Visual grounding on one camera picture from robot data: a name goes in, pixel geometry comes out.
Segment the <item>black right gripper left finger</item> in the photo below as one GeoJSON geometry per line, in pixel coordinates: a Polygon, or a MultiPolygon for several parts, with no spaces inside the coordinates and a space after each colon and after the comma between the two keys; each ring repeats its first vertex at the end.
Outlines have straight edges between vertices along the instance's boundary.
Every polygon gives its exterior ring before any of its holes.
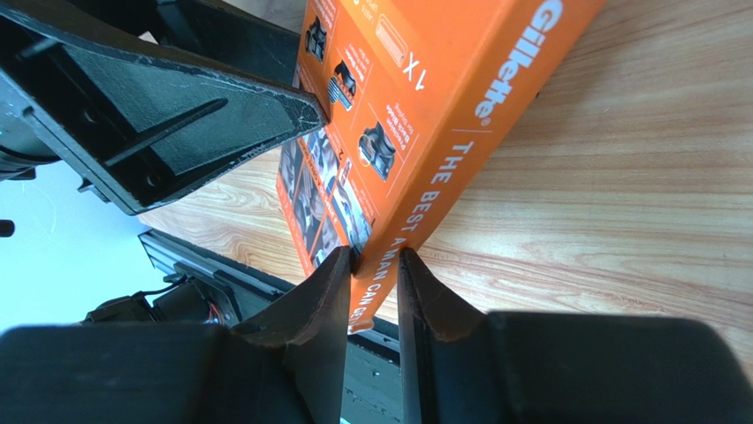
{"type": "Polygon", "coordinates": [[[337,423],[351,251],[232,328],[26,326],[1,337],[4,423],[337,423]]]}

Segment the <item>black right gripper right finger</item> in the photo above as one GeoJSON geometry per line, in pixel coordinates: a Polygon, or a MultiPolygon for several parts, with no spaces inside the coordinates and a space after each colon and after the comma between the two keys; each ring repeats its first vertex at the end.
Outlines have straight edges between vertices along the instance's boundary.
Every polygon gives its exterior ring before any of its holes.
{"type": "Polygon", "coordinates": [[[695,320],[484,313],[399,256],[407,423],[749,423],[752,387],[695,320]]]}

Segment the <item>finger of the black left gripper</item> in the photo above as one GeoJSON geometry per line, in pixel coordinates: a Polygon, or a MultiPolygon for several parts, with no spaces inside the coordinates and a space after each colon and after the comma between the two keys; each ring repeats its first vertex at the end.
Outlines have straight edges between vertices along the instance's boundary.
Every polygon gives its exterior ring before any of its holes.
{"type": "Polygon", "coordinates": [[[292,87],[300,37],[223,1],[149,1],[157,41],[292,87]]]}
{"type": "Polygon", "coordinates": [[[324,126],[311,93],[160,44],[148,2],[2,2],[2,179],[61,161],[136,216],[324,126]]]}

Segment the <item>orange Gillette cartridge box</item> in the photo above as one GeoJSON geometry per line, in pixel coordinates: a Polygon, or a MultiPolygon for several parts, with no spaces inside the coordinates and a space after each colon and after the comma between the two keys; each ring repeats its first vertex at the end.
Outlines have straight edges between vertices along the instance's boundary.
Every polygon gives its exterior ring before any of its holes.
{"type": "Polygon", "coordinates": [[[295,79],[328,123],[277,191],[306,274],[349,246],[346,328],[374,325],[419,248],[603,8],[600,1],[309,1],[295,79]]]}

